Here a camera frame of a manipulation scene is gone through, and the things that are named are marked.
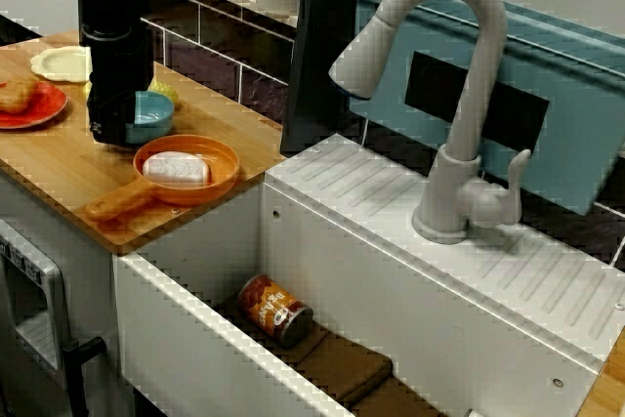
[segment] can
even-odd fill
[[[265,274],[252,277],[236,299],[240,310],[285,349],[295,346],[313,322],[313,309]]]

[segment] wooden countertop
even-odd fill
[[[624,406],[625,331],[622,331],[577,417],[619,417]]]
[[[74,31],[0,48],[0,83],[15,75],[34,76],[30,58],[77,42]],[[84,84],[54,82],[68,96],[59,116],[29,129],[0,131],[0,168],[115,254],[129,253],[233,198],[283,159],[278,124],[159,63],[154,78],[172,85],[180,96],[171,134],[211,137],[238,153],[241,174],[225,197],[193,208],[152,199],[143,210],[115,221],[89,221],[84,212],[88,202],[132,181],[135,151],[94,141],[88,129]]]

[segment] frying pan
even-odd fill
[[[143,175],[144,163],[162,151],[183,151],[202,158],[210,168],[210,181],[197,188],[176,188],[155,183]],[[226,144],[194,135],[168,136],[142,146],[133,159],[132,183],[108,192],[87,204],[87,217],[105,222],[129,210],[147,204],[151,198],[170,204],[193,206],[215,200],[226,194],[238,178],[240,162],[236,152]]]

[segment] blue bowl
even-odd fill
[[[135,93],[135,122],[126,124],[126,144],[145,144],[172,130],[174,104],[160,93]]]

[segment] faucet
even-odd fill
[[[330,68],[332,81],[349,96],[370,100],[386,65],[396,31],[408,13],[426,0],[383,0],[360,34]],[[521,219],[521,177],[531,151],[508,167],[508,189],[478,178],[481,130],[507,34],[501,0],[462,0],[476,13],[479,37],[447,142],[437,152],[412,226],[425,238],[454,244],[467,225],[494,228]]]

